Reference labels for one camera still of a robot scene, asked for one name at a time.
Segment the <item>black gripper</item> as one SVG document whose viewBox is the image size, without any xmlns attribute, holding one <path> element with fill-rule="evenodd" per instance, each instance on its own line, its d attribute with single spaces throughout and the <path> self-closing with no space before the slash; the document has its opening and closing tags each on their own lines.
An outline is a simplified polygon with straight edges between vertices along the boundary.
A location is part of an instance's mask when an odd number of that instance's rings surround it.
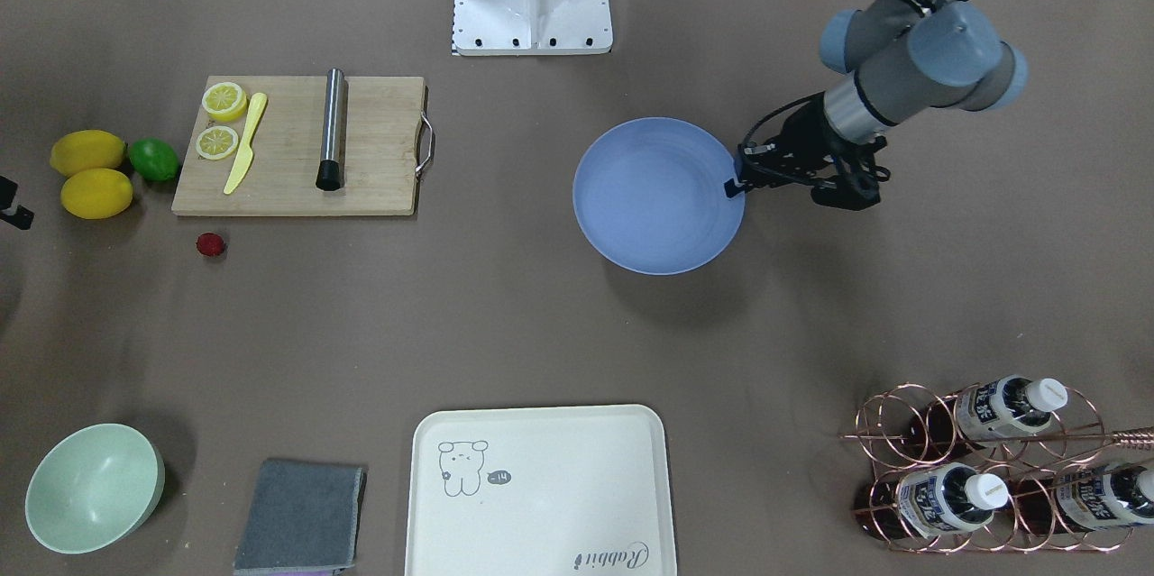
<svg viewBox="0 0 1154 576">
<path fill-rule="evenodd" d="M 846 165 L 856 165 L 872 157 L 887 145 L 887 140 L 877 135 L 865 144 L 853 143 L 838 135 L 826 120 L 824 95 L 812 93 L 763 115 L 745 132 L 739 142 L 739 178 L 724 184 L 727 199 L 744 195 L 751 189 L 775 188 L 787 184 L 814 187 L 824 178 L 837 174 L 832 157 Z M 788 113 L 782 130 L 763 143 L 755 140 L 764 124 L 775 115 Z"/>
</svg>

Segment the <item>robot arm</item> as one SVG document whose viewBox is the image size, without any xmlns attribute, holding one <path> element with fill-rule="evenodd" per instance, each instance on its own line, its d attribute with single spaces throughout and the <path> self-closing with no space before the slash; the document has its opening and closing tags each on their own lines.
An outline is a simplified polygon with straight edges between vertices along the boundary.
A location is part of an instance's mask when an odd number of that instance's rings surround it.
<svg viewBox="0 0 1154 576">
<path fill-rule="evenodd" d="M 885 133 L 924 109 L 1001 109 L 1021 95 L 1028 63 L 973 0 L 874 0 L 835 14 L 820 62 L 841 75 L 829 90 L 784 105 L 782 128 L 735 150 L 727 197 L 807 186 L 816 204 L 860 211 L 889 180 L 876 154 Z"/>
</svg>

